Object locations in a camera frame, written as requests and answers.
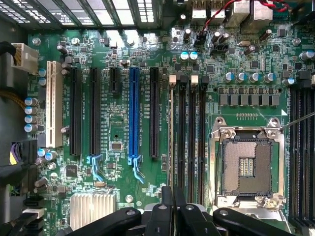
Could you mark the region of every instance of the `blue pcie slot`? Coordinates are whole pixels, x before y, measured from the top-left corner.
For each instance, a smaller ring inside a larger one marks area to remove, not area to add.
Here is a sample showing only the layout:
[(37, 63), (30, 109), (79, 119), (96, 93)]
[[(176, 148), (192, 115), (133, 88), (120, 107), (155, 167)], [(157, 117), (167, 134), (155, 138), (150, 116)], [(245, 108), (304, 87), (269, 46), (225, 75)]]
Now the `blue pcie slot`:
[(132, 165), (132, 159), (138, 158), (139, 139), (139, 85), (140, 69), (129, 69), (129, 154), (128, 165)]

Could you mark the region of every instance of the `pci express slot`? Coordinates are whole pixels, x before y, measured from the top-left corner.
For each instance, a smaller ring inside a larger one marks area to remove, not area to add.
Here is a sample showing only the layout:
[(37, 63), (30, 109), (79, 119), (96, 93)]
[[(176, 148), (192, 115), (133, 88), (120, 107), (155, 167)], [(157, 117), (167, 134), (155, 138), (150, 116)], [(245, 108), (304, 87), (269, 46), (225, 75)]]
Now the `pci express slot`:
[(185, 124), (186, 124), (186, 85), (179, 86), (178, 103), (178, 143), (177, 143), (177, 186), (184, 189), (185, 182)]
[(90, 68), (90, 156), (100, 155), (100, 86), (100, 69)]
[(206, 110), (206, 87), (200, 86), (199, 90), (199, 133), (198, 133), (198, 198), (197, 203), (203, 205), (203, 177), (205, 161), (205, 110)]
[(70, 74), (70, 155), (80, 156), (82, 139), (82, 71), (73, 68)]
[(120, 71), (118, 68), (111, 67), (109, 69), (109, 91), (111, 93), (119, 93), (120, 88)]
[(57, 61), (47, 61), (46, 76), (46, 147), (57, 148), (63, 145), (60, 129), (63, 125), (63, 76)]
[[(311, 89), (292, 89), (290, 100), (291, 121), (315, 110), (315, 93)], [(301, 231), (315, 223), (314, 132), (314, 117), (290, 128), (289, 221)]]
[(158, 157), (159, 88), (158, 67), (150, 68), (150, 157)]
[(195, 88), (189, 90), (189, 125), (188, 125), (188, 195), (187, 202), (193, 202), (194, 194), (194, 155), (195, 155)]
[(131, 67), (129, 69), (129, 159), (138, 157), (139, 145), (139, 87), (140, 87), (140, 69)]

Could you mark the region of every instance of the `silver heatsink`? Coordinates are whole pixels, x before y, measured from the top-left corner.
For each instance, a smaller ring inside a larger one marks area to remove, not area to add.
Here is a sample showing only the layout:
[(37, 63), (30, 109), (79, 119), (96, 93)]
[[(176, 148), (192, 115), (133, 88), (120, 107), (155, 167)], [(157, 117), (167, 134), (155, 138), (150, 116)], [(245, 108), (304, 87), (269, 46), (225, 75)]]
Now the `silver heatsink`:
[(76, 193), (70, 198), (70, 226), (77, 230), (116, 210), (116, 195)]

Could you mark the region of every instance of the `green circuit board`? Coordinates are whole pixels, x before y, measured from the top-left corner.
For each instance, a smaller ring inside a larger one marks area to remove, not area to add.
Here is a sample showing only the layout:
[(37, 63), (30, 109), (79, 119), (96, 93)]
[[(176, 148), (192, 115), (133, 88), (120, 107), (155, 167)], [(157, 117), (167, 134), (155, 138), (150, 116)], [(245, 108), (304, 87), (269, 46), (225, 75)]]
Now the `green circuit board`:
[[(268, 29), (273, 34), (263, 42), (259, 41), (257, 34), (240, 34), (240, 29), (219, 29), (229, 33), (229, 50), (223, 55), (211, 55), (209, 48), (211, 37), (208, 37), (206, 46), (196, 50), (193, 46), (195, 32), (197, 28), (190, 27), (192, 34), (188, 43), (183, 42), (184, 30), (182, 27), (174, 27), (170, 31), (156, 32), (136, 32), (125, 30), (119, 34), (118, 31), (98, 32), (93, 30), (76, 31), (67, 30), (64, 32), (44, 32), (29, 35), (29, 45), (39, 51), (39, 68), (46, 68), (47, 61), (59, 61), (60, 52), (56, 46), (65, 43), (65, 47), (71, 52), (73, 65), (82, 70), (82, 155), (74, 157), (69, 154), (69, 138), (63, 135), (63, 146), (56, 149), (58, 157), (55, 161), (56, 168), (49, 170), (46, 165), (39, 168), (39, 177), (48, 179), (48, 188), (40, 194), (45, 198), (45, 233), (55, 235), (55, 233), (70, 225), (70, 197), (75, 193), (110, 193), (116, 195), (116, 209), (122, 207), (135, 207), (144, 209), (145, 205), (158, 203), (161, 201), (161, 187), (169, 185), (170, 181), (178, 181), (177, 143), (179, 138), (180, 119), (180, 87), (176, 85), (171, 90), (169, 85), (170, 75), (198, 75), (209, 77), (209, 83), (205, 94), (205, 109), (199, 108), (200, 88), (196, 90), (196, 99), (193, 103), (195, 107), (195, 117), (190, 117), (189, 107), (189, 83), (185, 93), (186, 106), (185, 114), (185, 159), (188, 159), (189, 146), (189, 126), (195, 123), (194, 129), (196, 138), (193, 165), (193, 197), (192, 202), (198, 202), (201, 194), (198, 190), (198, 134), (200, 112), (205, 114), (204, 142), (205, 142), (205, 169), (203, 173), (203, 205), (208, 212), (211, 211), (210, 192), (210, 137), (212, 127), (217, 117), (223, 117), (228, 125), (232, 126), (265, 126), (271, 117), (276, 117), (281, 125), (288, 123), (289, 118), (289, 89), (282, 83), (283, 71), (289, 72), (294, 77), (300, 69), (313, 69), (314, 64), (301, 61), (301, 52), (314, 49), (314, 38), (308, 31), (300, 27), (292, 27), (289, 23), (270, 24)], [(217, 28), (210, 28), (210, 34), (217, 31)], [(279, 36), (279, 31), (285, 31), (285, 37)], [(32, 39), (39, 38), (41, 44), (32, 46)], [(133, 37), (134, 44), (127, 45), (127, 39)], [(71, 39), (78, 38), (78, 46), (71, 44)], [(106, 47), (104, 39), (110, 39), (117, 43), (117, 48)], [(300, 38), (298, 46), (292, 44), (292, 40)], [(256, 51), (249, 56), (245, 56), (245, 47), (239, 45), (241, 41), (250, 41), (256, 46)], [(195, 63), (181, 62), (182, 52), (197, 52), (198, 59)], [(121, 60), (129, 60), (126, 67), (121, 66)], [(134, 176), (132, 167), (127, 163), (128, 157), (128, 117), (129, 117), (129, 67), (140, 68), (140, 95), (139, 95), (139, 154), (141, 162), (139, 171), (144, 177), (141, 183)], [(103, 155), (98, 174), (106, 183), (104, 187), (95, 185), (97, 179), (91, 173), (91, 165), (87, 161), (89, 156), (89, 129), (90, 129), (90, 88), (89, 88), (89, 68), (97, 67), (101, 70), (101, 110), (100, 110), (100, 150)], [(117, 94), (109, 92), (109, 68), (117, 67), (121, 72), (121, 91)], [(150, 68), (159, 68), (159, 145), (158, 158), (149, 156), (149, 130), (150, 130)], [(232, 72), (235, 75), (244, 72), (247, 77), (255, 72), (259, 73), (259, 81), (255, 84), (245, 80), (243, 83), (227, 83), (224, 80), (226, 73)], [(274, 81), (265, 83), (263, 76), (274, 73)], [(30, 97), (39, 97), (41, 86), (38, 84), (39, 76), (29, 75)], [(276, 105), (230, 104), (231, 95), (275, 95), (279, 98)], [(70, 80), (69, 76), (63, 78), (63, 127), (70, 125), (69, 103), (70, 103)], [(222, 102), (221, 96), (228, 96), (227, 103)], [(174, 104), (174, 156), (171, 157), (171, 103)], [(45, 107), (38, 106), (39, 125), (45, 127), (46, 115)], [(31, 138), (37, 138), (40, 133), (31, 134)], [(284, 131), (284, 197), (288, 198), (288, 134)], [(121, 143), (121, 150), (112, 150), (112, 143)], [(278, 174), (278, 159), (274, 154), (271, 162), (271, 169)], [(184, 193), (188, 195), (187, 165), (185, 165), (183, 178)], [(277, 190), (276, 178), (272, 181), (272, 190)], [(66, 191), (58, 192), (58, 187), (65, 186)], [(284, 215), (287, 215), (287, 205), (284, 204)]]

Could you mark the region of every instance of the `white pci slot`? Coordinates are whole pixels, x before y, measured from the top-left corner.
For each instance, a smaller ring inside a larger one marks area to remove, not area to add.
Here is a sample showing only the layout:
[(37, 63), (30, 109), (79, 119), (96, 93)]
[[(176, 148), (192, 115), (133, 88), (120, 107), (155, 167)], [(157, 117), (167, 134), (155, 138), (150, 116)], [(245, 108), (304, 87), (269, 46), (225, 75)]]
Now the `white pci slot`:
[(63, 76), (57, 61), (47, 61), (46, 147), (63, 145)]

